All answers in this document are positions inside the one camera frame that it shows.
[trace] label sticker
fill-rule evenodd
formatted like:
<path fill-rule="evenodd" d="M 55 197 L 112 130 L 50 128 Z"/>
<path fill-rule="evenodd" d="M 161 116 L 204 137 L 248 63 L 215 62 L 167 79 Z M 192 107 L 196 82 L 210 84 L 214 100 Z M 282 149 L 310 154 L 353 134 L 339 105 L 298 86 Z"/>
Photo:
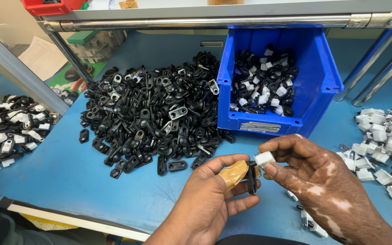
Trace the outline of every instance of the label sticker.
<path fill-rule="evenodd" d="M 256 132 L 278 132 L 280 130 L 280 125 L 262 122 L 246 122 L 241 124 L 240 129 Z"/>

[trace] hand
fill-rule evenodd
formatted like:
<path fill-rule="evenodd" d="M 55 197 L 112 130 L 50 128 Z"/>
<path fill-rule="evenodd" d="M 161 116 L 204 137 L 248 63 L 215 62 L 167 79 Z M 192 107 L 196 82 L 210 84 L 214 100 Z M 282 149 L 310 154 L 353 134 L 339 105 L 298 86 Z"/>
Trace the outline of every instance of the hand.
<path fill-rule="evenodd" d="M 392 244 L 392 227 L 339 155 L 298 134 L 272 139 L 258 149 L 289 165 L 266 164 L 264 178 L 293 192 L 330 237 L 343 244 Z"/>
<path fill-rule="evenodd" d="M 215 173 L 239 160 L 244 154 L 216 157 L 190 175 L 175 206 L 166 220 L 144 243 L 148 244 L 214 244 L 228 217 L 257 205 L 257 195 L 226 201 L 247 192 L 247 181 L 226 191 L 225 181 Z"/>

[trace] blue plastic bin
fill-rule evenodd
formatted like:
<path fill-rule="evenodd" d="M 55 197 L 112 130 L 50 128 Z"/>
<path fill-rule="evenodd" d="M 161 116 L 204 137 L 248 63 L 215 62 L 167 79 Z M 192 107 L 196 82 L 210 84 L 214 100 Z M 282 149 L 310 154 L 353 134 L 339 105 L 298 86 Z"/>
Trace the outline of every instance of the blue plastic bin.
<path fill-rule="evenodd" d="M 299 74 L 293 81 L 294 117 L 283 117 L 270 111 L 266 114 L 231 112 L 235 53 L 248 49 L 263 57 L 269 43 L 281 51 L 290 48 L 296 52 Z M 229 30 L 217 84 L 220 89 L 219 128 L 276 136 L 298 133 L 304 137 L 311 134 L 335 94 L 344 88 L 326 37 L 319 28 Z"/>

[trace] metal shelf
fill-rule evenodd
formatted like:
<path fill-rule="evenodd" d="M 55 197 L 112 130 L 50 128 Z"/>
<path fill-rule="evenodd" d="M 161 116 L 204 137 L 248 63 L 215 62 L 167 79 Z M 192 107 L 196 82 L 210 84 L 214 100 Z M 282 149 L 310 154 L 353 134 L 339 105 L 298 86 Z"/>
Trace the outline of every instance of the metal shelf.
<path fill-rule="evenodd" d="M 246 2 L 267 2 L 247 0 Z M 391 12 L 392 0 L 272 0 L 265 4 L 201 6 L 199 0 L 150 1 L 146 7 L 122 10 L 74 10 L 70 14 L 45 16 L 45 20 L 111 20 L 181 17 L 274 16 L 305 14 Z"/>

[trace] blue work surface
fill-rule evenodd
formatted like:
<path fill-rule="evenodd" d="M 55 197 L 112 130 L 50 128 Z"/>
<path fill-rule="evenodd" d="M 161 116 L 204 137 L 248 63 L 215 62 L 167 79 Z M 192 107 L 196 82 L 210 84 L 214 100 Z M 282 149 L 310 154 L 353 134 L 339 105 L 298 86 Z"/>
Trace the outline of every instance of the blue work surface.
<path fill-rule="evenodd" d="M 141 64 L 147 69 L 166 67 L 171 63 L 178 65 L 191 61 L 198 51 L 203 50 L 211 51 L 220 59 L 221 48 L 199 47 L 200 41 L 209 40 L 225 40 L 225 36 L 146 35 L 130 32 L 126 43 L 101 74 L 112 66 L 117 66 L 124 73 L 126 69 L 137 68 Z M 340 48 L 355 47 L 354 42 L 350 45 L 344 42 Z M 141 50 L 149 55 L 139 54 Z M 344 72 L 340 74 L 342 78 L 347 75 Z M 379 91 L 386 97 L 380 96 L 379 100 L 376 94 L 367 103 L 367 108 L 392 107 L 392 97 L 385 93 L 386 87 Z M 91 147 L 95 137 L 93 132 L 90 132 L 88 143 L 78 142 L 82 129 L 79 124 L 80 112 L 85 110 L 87 100 L 80 96 L 32 154 L 25 155 L 8 169 L 0 170 L 0 199 L 5 196 L 42 208 L 87 215 L 152 233 L 172 209 L 192 170 L 188 168 L 158 176 L 157 156 L 154 156 L 153 163 L 134 169 L 129 174 L 122 174 L 117 180 L 111 178 L 109 173 L 112 168 L 103 164 L 105 155 Z M 346 101 L 332 102 L 310 139 L 333 151 L 337 151 L 340 143 L 351 145 L 361 142 L 362 134 L 353 121 L 358 110 Z M 223 142 L 216 156 L 231 153 L 252 155 L 258 152 L 259 144 L 269 139 L 252 133 L 234 135 L 236 142 Z M 289 198 L 286 190 L 274 181 L 261 179 L 261 182 L 262 186 L 258 190 L 261 202 L 229 218 L 221 238 L 247 233 L 292 239 L 311 245 L 339 244 L 331 238 L 321 238 L 313 232 L 303 231 L 300 212 L 295 208 L 298 203 Z M 384 186 L 376 181 L 364 182 L 363 186 L 381 215 L 392 226 L 392 199 Z"/>

